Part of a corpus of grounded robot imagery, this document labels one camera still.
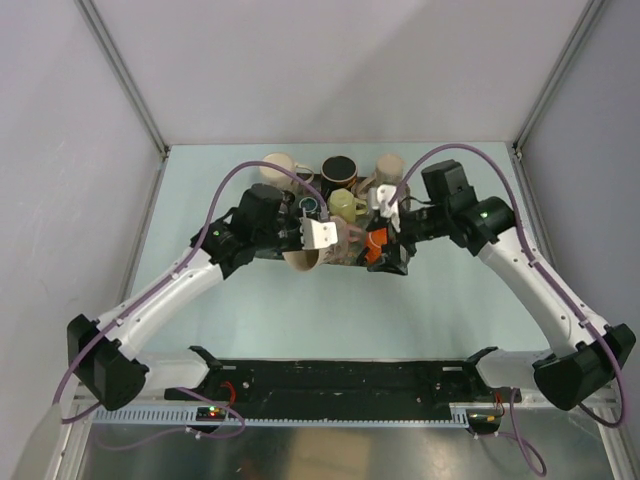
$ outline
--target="white enclosure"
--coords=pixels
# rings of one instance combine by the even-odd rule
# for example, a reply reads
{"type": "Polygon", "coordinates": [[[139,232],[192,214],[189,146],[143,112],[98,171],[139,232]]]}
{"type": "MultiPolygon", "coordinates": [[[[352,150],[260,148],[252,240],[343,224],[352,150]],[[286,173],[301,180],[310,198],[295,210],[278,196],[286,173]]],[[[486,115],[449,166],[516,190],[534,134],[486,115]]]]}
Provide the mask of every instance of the white enclosure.
{"type": "MultiPolygon", "coordinates": [[[[636,210],[627,203],[618,221],[608,215],[615,205],[605,207],[591,196],[624,184],[632,197],[637,169],[630,159],[637,155],[626,143],[608,170],[589,157],[595,146],[588,141],[606,134],[607,148],[620,147],[624,139],[616,132],[633,136],[640,128],[633,110],[637,95],[631,94],[638,80],[634,26],[640,12],[631,0],[606,9],[616,2],[5,3],[0,478],[9,478],[50,405],[67,364],[67,323],[79,313],[95,318],[132,286],[162,165],[174,145],[483,141],[500,142],[495,148],[516,158],[510,149],[515,142],[524,155],[515,175],[541,249],[549,240],[560,273],[577,293],[611,323],[627,322],[640,332],[637,318],[627,318],[638,310],[629,288],[637,290],[637,228],[622,224],[637,217],[636,210]],[[578,52],[592,27],[590,43],[578,52]],[[624,54],[611,54],[623,47],[624,54]],[[578,61],[569,70],[574,57],[578,61]],[[600,65],[606,73],[598,76],[600,65]],[[610,103],[611,92],[602,93],[599,85],[620,78],[620,70],[623,80],[613,90],[631,93],[610,103]],[[568,81],[560,84],[567,71],[568,81]],[[558,85],[558,100],[549,102],[558,85]],[[549,104],[549,114],[539,115],[549,104]],[[626,114],[619,115],[625,106],[626,114]],[[587,117],[596,120],[566,130],[587,117]],[[576,144],[581,148],[575,150],[576,144]],[[522,165],[544,197],[548,238],[522,165]],[[593,188],[581,188],[582,181],[593,188]],[[592,223],[589,213],[596,210],[599,219],[592,223]],[[606,243],[602,232],[582,243],[601,228],[598,221],[606,224],[602,232],[621,232],[614,249],[628,250],[629,257],[620,250],[607,258],[626,274],[617,274],[604,257],[584,266],[606,243]],[[603,272],[603,280],[594,280],[603,272]]],[[[167,247],[155,240],[152,245],[167,247]]],[[[151,275],[153,262],[146,262],[142,274],[151,275]]],[[[541,338],[531,338],[539,348],[541,338]]],[[[628,383],[637,380],[637,350],[625,368],[628,383]]],[[[636,432],[637,391],[631,397],[636,432]]],[[[605,440],[612,463],[629,463],[616,440],[605,440]],[[611,445],[618,453],[611,453],[611,445]]],[[[637,433],[635,440],[640,445],[637,433]]]]}
{"type": "Polygon", "coordinates": [[[96,2],[169,144],[513,141],[586,0],[96,2]]]}

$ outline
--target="gray wall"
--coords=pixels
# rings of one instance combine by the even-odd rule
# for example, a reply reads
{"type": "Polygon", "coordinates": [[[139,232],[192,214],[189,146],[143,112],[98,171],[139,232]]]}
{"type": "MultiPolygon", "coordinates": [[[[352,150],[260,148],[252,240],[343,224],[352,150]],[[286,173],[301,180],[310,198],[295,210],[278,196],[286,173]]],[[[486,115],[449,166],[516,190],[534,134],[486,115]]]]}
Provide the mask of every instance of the gray wall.
{"type": "Polygon", "coordinates": [[[0,478],[117,302],[158,164],[74,2],[0,7],[0,478]]]}
{"type": "Polygon", "coordinates": [[[587,0],[95,3],[178,145],[512,140],[587,0]]]}
{"type": "MultiPolygon", "coordinates": [[[[524,157],[558,269],[640,336],[640,2],[607,8],[524,157]]],[[[625,368],[640,447],[640,347],[625,368]]]]}

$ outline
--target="metal frame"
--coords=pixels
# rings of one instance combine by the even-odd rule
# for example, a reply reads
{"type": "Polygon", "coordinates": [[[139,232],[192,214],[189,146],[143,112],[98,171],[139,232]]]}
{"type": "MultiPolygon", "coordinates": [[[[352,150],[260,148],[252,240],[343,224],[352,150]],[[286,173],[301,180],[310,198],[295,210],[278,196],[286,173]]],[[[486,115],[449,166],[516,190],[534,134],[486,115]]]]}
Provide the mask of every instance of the metal frame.
{"type": "MultiPolygon", "coordinates": [[[[164,141],[146,102],[136,86],[124,59],[122,58],[122,55],[119,53],[111,34],[100,16],[94,1],[75,0],[75,2],[87,22],[89,29],[94,34],[94,37],[103,51],[107,62],[112,68],[114,75],[118,79],[123,92],[127,98],[129,98],[133,109],[142,121],[149,138],[153,142],[162,159],[161,165],[156,172],[147,209],[141,222],[138,240],[132,252],[132,259],[122,285],[121,297],[126,298],[131,293],[135,270],[140,261],[144,241],[155,209],[155,203],[162,184],[170,147],[164,141]]],[[[513,151],[511,152],[512,165],[518,185],[523,194],[525,208],[527,209],[529,218],[531,219],[531,228],[533,230],[536,243],[552,265],[555,263],[553,251],[550,247],[549,237],[538,207],[538,202],[535,199],[535,194],[531,188],[530,181],[523,165],[522,146],[526,143],[533,128],[540,121],[547,106],[553,100],[554,94],[562,80],[565,78],[573,60],[584,46],[589,34],[593,31],[593,28],[609,3],[610,0],[589,1],[558,60],[556,61],[547,81],[545,82],[544,87],[538,95],[526,121],[513,142],[513,151]]],[[[74,409],[76,413],[80,411],[80,409],[84,409],[95,402],[95,399],[93,399],[91,394],[83,387],[78,388],[75,398],[74,409]]],[[[596,398],[590,398],[586,403],[588,406],[595,408],[598,414],[603,415],[605,418],[612,419],[613,412],[610,407],[611,402],[615,401],[615,398],[613,389],[603,389],[596,398]]],[[[185,408],[196,404],[197,403],[193,402],[181,402],[180,406],[181,408],[185,408]]],[[[136,406],[138,408],[140,406],[144,406],[144,409],[149,411],[162,411],[175,408],[176,402],[166,401],[161,397],[149,396],[138,398],[132,402],[131,405],[132,408],[136,408],[136,406]]],[[[456,412],[462,411],[465,408],[482,408],[483,406],[490,407],[488,404],[452,404],[452,408],[456,412]]],[[[522,406],[534,409],[554,408],[539,392],[523,392],[522,406]]],[[[62,460],[59,464],[59,468],[51,478],[58,480],[71,480],[77,478],[80,472],[84,450],[87,442],[89,441],[89,431],[95,415],[96,414],[93,414],[72,426],[67,436],[67,443],[62,453],[62,460]]],[[[628,433],[625,430],[611,430],[604,427],[599,428],[614,477],[616,479],[640,478],[640,469],[638,468],[637,457],[630,448],[630,443],[626,439],[628,433]]]]}
{"type": "Polygon", "coordinates": [[[133,81],[133,77],[124,62],[122,55],[120,55],[118,47],[116,47],[113,37],[109,33],[109,30],[107,29],[104,20],[102,20],[93,0],[75,0],[75,2],[80,13],[87,22],[89,30],[93,33],[96,42],[104,53],[113,74],[118,79],[118,82],[122,87],[122,91],[131,102],[131,106],[138,115],[138,118],[140,118],[149,138],[158,150],[160,156],[163,159],[166,158],[169,152],[169,147],[162,138],[158,125],[156,125],[155,120],[151,116],[149,107],[144,101],[144,98],[142,98],[136,83],[133,81]]]}
{"type": "Polygon", "coordinates": [[[529,139],[531,131],[542,118],[547,106],[553,100],[555,92],[558,90],[573,61],[582,50],[582,47],[585,45],[589,35],[609,3],[611,3],[611,0],[590,0],[582,11],[578,23],[573,28],[571,35],[569,35],[569,39],[551,69],[551,73],[538,94],[533,108],[529,112],[529,115],[527,115],[522,128],[513,142],[513,146],[518,154],[522,151],[522,146],[529,139]]]}

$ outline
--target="cup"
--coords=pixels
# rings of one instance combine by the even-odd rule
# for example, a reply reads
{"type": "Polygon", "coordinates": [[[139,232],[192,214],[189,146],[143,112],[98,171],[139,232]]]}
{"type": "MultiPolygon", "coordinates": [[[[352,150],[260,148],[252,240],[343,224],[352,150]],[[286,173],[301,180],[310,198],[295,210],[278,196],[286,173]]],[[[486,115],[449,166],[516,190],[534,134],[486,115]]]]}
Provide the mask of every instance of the cup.
{"type": "Polygon", "coordinates": [[[319,205],[315,197],[302,197],[298,202],[298,216],[316,218],[318,213],[319,205]]]}
{"type": "Polygon", "coordinates": [[[331,214],[345,219],[348,223],[355,223],[357,215],[367,213],[367,202],[354,197],[353,193],[345,188],[331,192],[328,203],[331,214]]]}
{"type": "Polygon", "coordinates": [[[330,262],[342,260],[349,253],[349,245],[362,242],[367,232],[355,225],[349,225],[346,220],[340,217],[332,217],[338,232],[338,243],[332,245],[330,262]]]}
{"type": "MultiPolygon", "coordinates": [[[[262,161],[278,165],[291,173],[296,173],[298,169],[306,170],[311,174],[311,177],[305,180],[307,182],[313,180],[313,169],[307,165],[296,163],[296,161],[286,153],[271,153],[264,157],[262,161]]],[[[262,181],[268,185],[272,185],[280,190],[291,190],[294,192],[300,190],[300,184],[298,182],[278,170],[264,166],[260,167],[259,170],[262,181]]]]}
{"type": "Polygon", "coordinates": [[[308,272],[323,263],[340,260],[347,255],[349,244],[360,240],[357,234],[364,234],[363,230],[347,224],[347,222],[340,217],[332,216],[331,221],[336,224],[338,243],[319,250],[284,252],[282,257],[291,268],[298,272],[308,272]]]}
{"type": "Polygon", "coordinates": [[[367,265],[373,265],[382,255],[382,246],[388,242],[387,229],[381,228],[369,232],[365,241],[366,253],[364,260],[367,265]]]}
{"type": "Polygon", "coordinates": [[[344,156],[327,158],[322,163],[320,172],[322,174],[320,189],[325,199],[328,199],[334,190],[351,189],[358,179],[356,162],[344,156]]]}
{"type": "Polygon", "coordinates": [[[404,160],[393,153],[378,157],[373,174],[364,179],[355,189],[356,197],[366,198],[371,185],[398,185],[404,173],[404,160]]]}

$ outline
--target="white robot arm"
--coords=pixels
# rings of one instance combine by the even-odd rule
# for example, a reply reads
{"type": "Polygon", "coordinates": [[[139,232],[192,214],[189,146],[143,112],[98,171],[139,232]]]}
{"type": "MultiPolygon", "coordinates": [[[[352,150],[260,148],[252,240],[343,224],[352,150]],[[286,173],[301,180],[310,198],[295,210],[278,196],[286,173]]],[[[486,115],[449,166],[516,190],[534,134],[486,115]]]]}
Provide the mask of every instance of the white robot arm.
{"type": "Polygon", "coordinates": [[[611,358],[595,336],[602,337],[622,367],[636,341],[633,332],[625,324],[609,325],[587,307],[531,246],[524,230],[518,231],[514,212],[504,201],[477,200],[458,162],[441,162],[421,173],[429,207],[403,209],[402,202],[393,201],[395,186],[370,190],[376,214],[368,230],[386,228],[390,240],[368,269],[406,275],[417,242],[449,237],[500,276],[549,342],[550,350],[543,352],[495,350],[485,355],[478,371],[489,387],[536,388],[558,408],[570,410],[609,382],[611,358]]]}
{"type": "Polygon", "coordinates": [[[254,185],[230,212],[231,222],[224,221],[228,214],[211,223],[202,245],[196,248],[196,235],[149,287],[94,322],[79,315],[69,323],[70,363],[90,341],[102,337],[74,373],[107,410],[121,408],[143,391],[196,388],[205,380],[217,361],[201,347],[171,354],[147,354],[142,349],[184,305],[250,263],[256,250],[319,249],[337,243],[335,223],[296,217],[282,209],[280,190],[254,185]]]}

